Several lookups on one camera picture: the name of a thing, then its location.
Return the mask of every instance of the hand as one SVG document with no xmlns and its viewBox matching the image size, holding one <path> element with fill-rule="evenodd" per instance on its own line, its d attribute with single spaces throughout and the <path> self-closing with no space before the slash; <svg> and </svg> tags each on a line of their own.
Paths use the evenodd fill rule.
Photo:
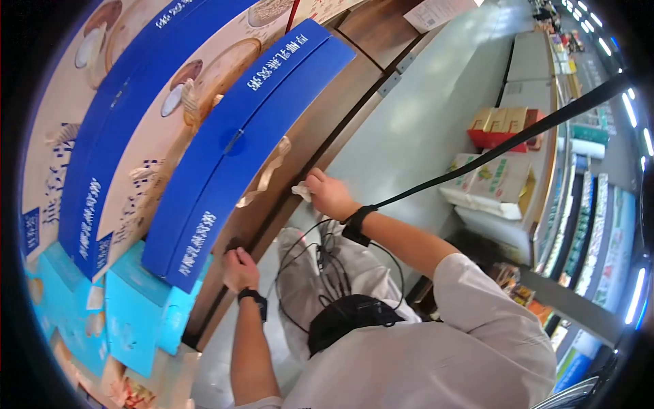
<svg viewBox="0 0 654 409">
<path fill-rule="evenodd" d="M 361 207 L 352 200 L 343 182 L 325 175 L 318 168 L 309 171 L 304 183 L 311 192 L 316 210 L 332 219 L 342 222 Z"/>
<path fill-rule="evenodd" d="M 242 248 L 229 250 L 222 257 L 225 267 L 225 285 L 227 288 L 240 293 L 244 289 L 259 289 L 259 269 L 252 257 Z"/>
</svg>

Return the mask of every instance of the gray floor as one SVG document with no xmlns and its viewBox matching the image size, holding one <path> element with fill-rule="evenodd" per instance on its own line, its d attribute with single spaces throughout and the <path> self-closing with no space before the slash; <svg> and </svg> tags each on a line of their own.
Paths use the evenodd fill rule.
<svg viewBox="0 0 654 409">
<path fill-rule="evenodd" d="M 472 149 L 465 129 L 480 107 L 494 106 L 511 41 L 517 32 L 533 28 L 530 14 L 526 0 L 486 0 L 479 9 L 453 20 L 419 54 L 327 173 L 344 180 L 352 195 L 365 204 L 444 173 L 456 153 Z M 442 236 L 458 224 L 451 205 L 436 188 L 381 211 Z M 288 225 L 306 230 L 313 224 L 313 210 L 302 205 Z M 399 284 L 390 260 L 380 259 L 394 269 Z M 278 263 L 274 243 L 259 262 L 264 291 L 272 284 Z M 407 292 L 417 275 L 404 270 Z M 268 311 L 264 330 L 275 373 L 285 392 L 294 385 L 301 366 L 288 352 L 274 295 Z M 202 356 L 192 391 L 200 408 L 227 408 L 233 402 L 229 362 L 236 315 L 237 307 L 232 305 Z"/>
</svg>

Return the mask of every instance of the white pants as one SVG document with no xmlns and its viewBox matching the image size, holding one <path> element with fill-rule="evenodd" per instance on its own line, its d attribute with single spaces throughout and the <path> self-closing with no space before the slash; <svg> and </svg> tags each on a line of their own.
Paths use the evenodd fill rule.
<svg viewBox="0 0 654 409">
<path fill-rule="evenodd" d="M 398 286 L 389 275 L 390 270 L 381 264 L 367 247 L 344 238 L 341 235 L 343 227 L 338 222 L 326 224 L 321 235 L 331 237 L 328 239 L 329 243 L 323 245 L 330 248 L 331 254 L 340 261 L 340 264 L 335 261 L 328 266 L 323 266 L 322 279 L 318 276 L 315 261 L 310 253 L 315 250 L 307 249 L 304 240 L 296 244 L 290 252 L 288 251 L 303 232 L 296 228 L 285 228 L 277 236 L 280 264 L 282 267 L 286 266 L 277 278 L 279 317 L 288 348 L 300 361 L 309 359 L 307 346 L 309 335 L 306 331 L 309 330 L 311 321 L 324 309 L 318 296 L 322 294 L 326 298 L 339 298 L 341 294 L 339 282 L 345 286 L 343 270 L 351 283 L 352 294 L 377 298 L 392 308 L 395 308 L 402 299 Z M 281 311 L 282 308 L 295 323 Z M 396 312 L 407 323 L 422 321 L 404 300 Z"/>
</svg>

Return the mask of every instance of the wrist strap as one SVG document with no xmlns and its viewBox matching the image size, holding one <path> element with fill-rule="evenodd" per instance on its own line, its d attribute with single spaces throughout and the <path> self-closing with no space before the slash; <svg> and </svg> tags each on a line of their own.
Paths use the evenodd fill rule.
<svg viewBox="0 0 654 409">
<path fill-rule="evenodd" d="M 345 219 L 342 222 L 342 224 L 345 224 L 343 237 L 368 247 L 370 245 L 370 239 L 361 233 L 361 228 L 366 216 L 373 211 L 377 211 L 377 208 L 373 205 L 361 206 L 353 215 Z"/>
</svg>

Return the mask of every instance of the blue box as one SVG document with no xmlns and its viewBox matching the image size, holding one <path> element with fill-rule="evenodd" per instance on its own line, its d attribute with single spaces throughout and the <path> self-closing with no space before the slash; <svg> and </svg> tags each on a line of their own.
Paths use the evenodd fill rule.
<svg viewBox="0 0 654 409">
<path fill-rule="evenodd" d="M 94 375 L 102 377 L 107 355 L 104 287 L 93 284 L 58 242 L 39 256 L 37 273 L 63 343 Z"/>
<path fill-rule="evenodd" d="M 295 35 L 303 33 L 301 27 L 296 28 L 300 31 Z M 239 148 L 235 144 L 222 159 L 199 197 L 173 253 L 165 275 L 167 282 L 186 292 L 192 290 L 222 226 L 261 165 L 309 104 L 355 56 L 342 41 L 329 38 L 259 108 L 245 126 L 237 142 Z M 200 132 L 211 134 L 219 120 L 210 116 Z"/>
<path fill-rule="evenodd" d="M 293 53 L 287 51 L 290 54 L 287 60 L 276 56 L 281 53 L 280 48 L 286 50 L 285 44 L 295 41 L 299 33 L 308 40 Z M 240 131 L 284 79 L 330 37 L 329 31 L 313 20 L 302 22 L 265 51 L 225 93 L 220 104 L 205 120 L 211 121 L 213 125 L 208 130 L 204 126 L 200 128 L 166 186 L 150 225 L 143 253 L 143 266 L 148 271 L 160 277 L 166 275 L 171 255 L 178 245 L 184 226 L 189 222 L 191 211 L 211 174 L 223 159 L 224 151 L 229 148 L 231 151 L 228 154 L 232 155 L 239 152 L 242 145 L 239 141 Z M 279 68 L 272 71 L 270 77 L 262 81 L 254 91 L 250 82 L 253 77 L 257 78 L 257 72 L 273 58 L 281 62 Z"/>
<path fill-rule="evenodd" d="M 98 88 L 68 165 L 58 235 L 86 277 L 93 279 L 104 266 L 96 241 L 100 213 L 116 166 L 143 113 L 188 56 L 253 3 L 173 1 L 141 30 Z M 93 206 L 87 205 L 89 195 Z M 87 216 L 94 213 L 89 228 L 82 227 L 85 210 Z M 86 256 L 80 253 L 83 234 L 90 242 Z"/>
<path fill-rule="evenodd" d="M 23 270 L 25 272 L 30 304 L 32 305 L 37 321 L 39 322 L 43 336 L 45 337 L 45 340 L 49 342 L 54 333 L 56 323 L 52 316 L 53 310 L 51 303 L 48 301 L 48 293 L 43 283 L 43 278 L 39 275 L 36 268 L 30 267 L 25 263 L 26 260 L 22 251 L 21 259 L 23 261 Z"/>
<path fill-rule="evenodd" d="M 148 273 L 140 265 L 144 245 L 136 243 L 107 271 L 105 301 L 109 352 L 148 378 L 158 346 L 177 353 L 202 283 L 186 294 Z"/>
</svg>

